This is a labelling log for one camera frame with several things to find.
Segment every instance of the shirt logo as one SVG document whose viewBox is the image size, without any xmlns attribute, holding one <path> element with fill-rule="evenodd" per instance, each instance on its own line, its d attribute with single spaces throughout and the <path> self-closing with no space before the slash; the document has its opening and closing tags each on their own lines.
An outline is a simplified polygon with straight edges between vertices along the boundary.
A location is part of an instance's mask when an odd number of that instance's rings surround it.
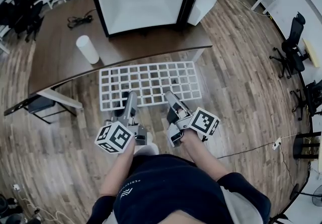
<svg viewBox="0 0 322 224">
<path fill-rule="evenodd" d="M 122 198 L 122 196 L 129 195 L 129 194 L 130 194 L 130 192 L 132 191 L 132 189 L 133 189 L 133 188 L 124 190 L 124 191 L 121 193 L 121 197 L 120 197 L 120 198 Z"/>
</svg>

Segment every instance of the white grid rack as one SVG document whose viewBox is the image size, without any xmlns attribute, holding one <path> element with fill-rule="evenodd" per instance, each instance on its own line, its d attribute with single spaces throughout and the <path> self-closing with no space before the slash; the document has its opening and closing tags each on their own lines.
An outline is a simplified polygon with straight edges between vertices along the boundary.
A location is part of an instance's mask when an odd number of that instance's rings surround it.
<svg viewBox="0 0 322 224">
<path fill-rule="evenodd" d="M 172 91 L 181 101 L 201 98 L 195 65 L 192 61 L 128 65 L 100 70 L 101 111 L 124 109 L 124 92 L 135 91 L 137 106 L 167 103 Z"/>
</svg>

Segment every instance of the office chair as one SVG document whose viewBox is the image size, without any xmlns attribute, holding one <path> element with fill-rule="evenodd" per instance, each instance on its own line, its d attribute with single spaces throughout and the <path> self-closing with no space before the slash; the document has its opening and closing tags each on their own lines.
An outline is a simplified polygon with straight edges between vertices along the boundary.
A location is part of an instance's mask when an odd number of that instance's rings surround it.
<svg viewBox="0 0 322 224">
<path fill-rule="evenodd" d="M 304 88 L 305 100 L 302 98 L 301 91 L 299 89 L 291 91 L 290 94 L 294 94 L 297 99 L 296 108 L 292 109 L 292 112 L 295 112 L 298 108 L 301 110 L 301 117 L 298 120 L 302 120 L 304 108 L 308 108 L 310 116 L 322 115 L 322 111 L 317 112 L 317 108 L 322 105 L 322 80 L 318 83 L 315 81 L 308 84 Z"/>
<path fill-rule="evenodd" d="M 47 120 L 45 120 L 44 118 L 49 117 L 49 116 L 53 116 L 56 114 L 59 114 L 61 112 L 64 111 L 68 111 L 71 115 L 73 115 L 74 117 L 76 117 L 76 115 L 71 112 L 68 108 L 66 108 L 63 104 L 57 102 L 58 105 L 60 105 L 63 110 L 60 110 L 56 113 L 52 113 L 43 117 L 40 117 L 39 115 L 37 115 L 36 113 L 45 110 L 45 109 L 49 109 L 53 106 L 55 106 L 55 101 L 50 100 L 46 97 L 40 96 L 38 94 L 35 94 L 31 97 L 29 97 L 28 99 L 25 99 L 24 101 L 18 103 L 17 105 L 11 107 L 10 109 L 7 109 L 4 112 L 4 116 L 8 116 L 14 112 L 16 112 L 17 110 L 20 110 L 22 108 L 24 108 L 25 110 L 27 110 L 30 114 L 33 114 L 35 117 L 39 118 L 40 120 L 46 122 L 47 124 L 51 124 L 50 122 L 48 122 Z"/>
<path fill-rule="evenodd" d="M 281 62 L 283 66 L 282 74 L 278 75 L 279 78 L 284 77 L 285 70 L 287 70 L 288 72 L 287 78 L 290 79 L 292 74 L 302 72 L 305 69 L 302 62 L 304 60 L 303 55 L 299 56 L 297 54 L 298 52 L 300 52 L 300 50 L 297 47 L 297 44 L 300 40 L 301 33 L 304 29 L 304 24 L 305 18 L 298 12 L 296 17 L 293 18 L 289 38 L 286 41 L 282 42 L 282 50 L 285 52 L 286 57 L 284 57 L 281 54 L 278 48 L 273 48 L 273 50 L 277 50 L 278 54 L 280 55 L 280 58 L 276 58 L 273 56 L 270 56 L 269 58 Z"/>
<path fill-rule="evenodd" d="M 34 32 L 34 40 L 36 40 L 36 34 L 39 30 L 42 18 L 39 17 L 40 11 L 43 6 L 43 2 L 39 2 L 36 5 L 31 5 L 29 0 L 14 0 L 15 9 L 14 12 L 19 16 L 19 20 L 14 23 L 14 30 L 19 34 L 27 30 L 26 42 L 29 42 L 29 36 Z"/>
</svg>

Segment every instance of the wooden floor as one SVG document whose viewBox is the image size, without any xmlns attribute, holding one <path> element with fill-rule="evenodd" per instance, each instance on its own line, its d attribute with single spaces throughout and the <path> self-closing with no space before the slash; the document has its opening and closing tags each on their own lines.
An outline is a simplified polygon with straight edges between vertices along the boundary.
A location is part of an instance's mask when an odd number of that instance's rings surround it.
<svg viewBox="0 0 322 224">
<path fill-rule="evenodd" d="M 255 0 L 241 1 L 251 6 Z M 308 132 L 306 113 L 299 122 L 291 112 L 295 101 L 289 92 L 300 88 L 299 77 L 280 80 L 281 66 L 269 59 L 276 54 L 272 47 L 282 41 L 271 20 L 235 0 L 218 0 L 202 24 L 213 47 L 197 62 L 202 99 L 187 104 L 192 110 L 203 107 L 221 119 L 214 139 L 207 144 L 209 150 L 222 157 L 274 142 L 279 136 Z M 17 40 L 12 32 L 6 40 L 12 53 L 0 55 L 1 116 L 6 108 L 26 97 L 36 46 L 35 42 Z M 185 57 L 185 53 L 175 53 L 133 64 Z M 98 73 L 69 82 L 59 91 L 83 103 L 76 118 L 64 112 L 53 116 L 54 123 L 47 125 L 24 110 L 1 118 L 0 193 L 17 198 L 11 186 L 18 183 L 23 187 L 21 196 L 35 205 L 53 214 L 62 211 L 75 223 L 85 223 L 114 159 L 94 145 L 96 133 L 109 114 L 99 109 Z M 180 148 L 172 150 L 167 143 L 166 115 L 167 106 L 141 108 L 138 121 L 153 134 L 162 153 L 186 157 Z M 292 184 L 303 185 L 307 174 L 307 163 L 297 165 L 292 159 L 292 138 L 284 139 L 282 148 L 292 180 L 281 150 L 273 151 L 271 145 L 221 159 L 270 198 L 271 216 L 289 203 Z M 32 210 L 20 202 L 27 213 Z"/>
</svg>

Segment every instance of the electrical outlet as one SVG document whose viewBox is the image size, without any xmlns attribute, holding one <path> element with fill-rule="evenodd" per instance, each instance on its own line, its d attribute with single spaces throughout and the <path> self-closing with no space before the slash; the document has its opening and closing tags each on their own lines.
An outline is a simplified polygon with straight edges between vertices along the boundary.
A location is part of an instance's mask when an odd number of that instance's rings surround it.
<svg viewBox="0 0 322 224">
<path fill-rule="evenodd" d="M 277 147 L 278 147 L 278 146 L 280 146 L 281 142 L 282 142 L 282 139 L 279 137 L 279 138 L 275 141 L 275 143 L 273 143 L 272 149 L 273 149 L 273 150 L 276 150 L 276 149 L 277 149 Z"/>
<path fill-rule="evenodd" d="M 18 184 L 13 185 L 14 190 L 20 191 L 20 186 Z"/>
</svg>

